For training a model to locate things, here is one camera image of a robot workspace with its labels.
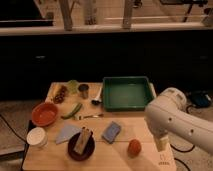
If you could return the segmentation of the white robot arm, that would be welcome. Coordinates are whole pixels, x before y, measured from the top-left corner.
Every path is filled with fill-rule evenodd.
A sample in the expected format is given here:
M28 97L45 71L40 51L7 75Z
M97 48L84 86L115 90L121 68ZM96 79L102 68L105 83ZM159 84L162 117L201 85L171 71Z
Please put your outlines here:
M185 113L186 102L185 94L177 88L161 92L145 107L150 132L157 139L173 132L213 155L213 122Z

